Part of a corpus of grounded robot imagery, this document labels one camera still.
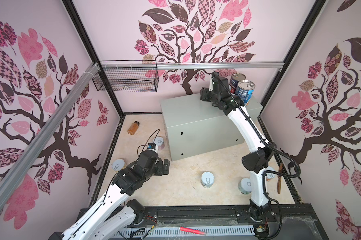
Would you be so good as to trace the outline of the teal can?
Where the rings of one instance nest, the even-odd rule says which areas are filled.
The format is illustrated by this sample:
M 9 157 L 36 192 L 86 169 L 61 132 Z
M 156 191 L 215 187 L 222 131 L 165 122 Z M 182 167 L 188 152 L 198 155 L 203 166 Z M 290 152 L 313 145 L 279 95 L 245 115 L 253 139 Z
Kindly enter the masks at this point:
M 204 188 L 211 188 L 214 183 L 214 175 L 211 172 L 204 172 L 201 175 L 201 184 Z
M 249 195 L 252 192 L 250 178 L 243 178 L 238 183 L 239 191 L 244 195 Z

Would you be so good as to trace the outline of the blue label tall can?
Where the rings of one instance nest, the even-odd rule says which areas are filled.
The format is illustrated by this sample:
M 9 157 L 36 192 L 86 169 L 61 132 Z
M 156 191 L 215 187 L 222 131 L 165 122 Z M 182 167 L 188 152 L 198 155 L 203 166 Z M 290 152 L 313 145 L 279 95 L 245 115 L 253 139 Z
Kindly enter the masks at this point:
M 240 98 L 245 106 L 247 106 L 254 89 L 255 83 L 248 80 L 242 80 L 238 82 L 234 94 Z

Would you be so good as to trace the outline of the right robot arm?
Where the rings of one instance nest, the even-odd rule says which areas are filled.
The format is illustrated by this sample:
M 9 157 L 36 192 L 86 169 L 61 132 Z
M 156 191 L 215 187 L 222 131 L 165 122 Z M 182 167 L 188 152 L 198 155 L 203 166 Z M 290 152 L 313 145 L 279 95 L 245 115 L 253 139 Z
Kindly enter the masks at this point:
M 300 166 L 260 133 L 240 98 L 230 93 L 228 79 L 220 77 L 218 72 L 211 74 L 209 88 L 200 90 L 200 100 L 211 102 L 213 107 L 223 111 L 245 140 L 250 151 L 248 155 L 242 157 L 243 166 L 250 171 L 252 192 L 249 215 L 253 221 L 261 222 L 271 215 L 271 202 L 277 202 L 268 195 L 266 175 L 273 173 L 285 178 L 298 178 L 301 174 Z M 269 160 L 275 153 L 284 156 L 296 167 L 295 174 L 283 174 L 266 169 Z

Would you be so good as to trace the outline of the la sicilia tomato can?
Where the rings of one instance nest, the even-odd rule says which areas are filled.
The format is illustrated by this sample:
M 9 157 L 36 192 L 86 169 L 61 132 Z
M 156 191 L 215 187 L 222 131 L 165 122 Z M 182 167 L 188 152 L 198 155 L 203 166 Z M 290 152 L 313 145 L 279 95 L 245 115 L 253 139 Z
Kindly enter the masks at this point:
M 238 83 L 244 80 L 246 80 L 246 76 L 244 74 L 242 73 L 233 74 L 229 80 L 230 92 L 234 94 Z

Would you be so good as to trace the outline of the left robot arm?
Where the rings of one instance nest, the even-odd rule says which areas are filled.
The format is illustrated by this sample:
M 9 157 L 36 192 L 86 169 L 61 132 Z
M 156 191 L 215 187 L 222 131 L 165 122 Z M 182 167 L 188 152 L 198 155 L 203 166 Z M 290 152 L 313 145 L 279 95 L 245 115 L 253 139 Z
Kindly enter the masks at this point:
M 145 207 L 128 200 L 152 176 L 168 175 L 170 161 L 161 160 L 157 152 L 145 150 L 138 160 L 113 177 L 103 196 L 71 227 L 55 232 L 51 240 L 107 240 L 118 231 L 143 222 Z

